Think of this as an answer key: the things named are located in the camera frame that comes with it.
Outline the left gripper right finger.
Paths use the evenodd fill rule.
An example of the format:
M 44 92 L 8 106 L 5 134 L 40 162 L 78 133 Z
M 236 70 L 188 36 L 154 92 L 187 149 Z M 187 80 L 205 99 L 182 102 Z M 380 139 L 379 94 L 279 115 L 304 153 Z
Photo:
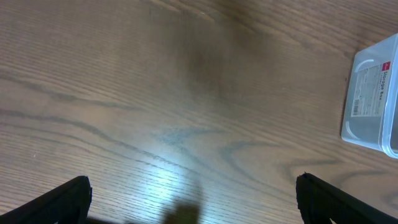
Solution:
M 397 224 L 397 219 L 318 177 L 297 177 L 298 209 L 304 224 Z

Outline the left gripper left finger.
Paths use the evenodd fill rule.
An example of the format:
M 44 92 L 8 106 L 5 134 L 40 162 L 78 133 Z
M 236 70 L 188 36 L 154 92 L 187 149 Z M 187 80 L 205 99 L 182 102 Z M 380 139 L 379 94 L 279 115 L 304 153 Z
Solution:
M 1 215 L 1 224 L 85 223 L 91 200 L 89 178 L 81 175 Z

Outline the clear plastic storage container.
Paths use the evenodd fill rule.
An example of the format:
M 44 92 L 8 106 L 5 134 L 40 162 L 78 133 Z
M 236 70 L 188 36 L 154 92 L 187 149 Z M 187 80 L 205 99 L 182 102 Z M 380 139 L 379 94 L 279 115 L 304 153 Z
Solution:
M 397 34 L 355 55 L 341 137 L 397 158 Z

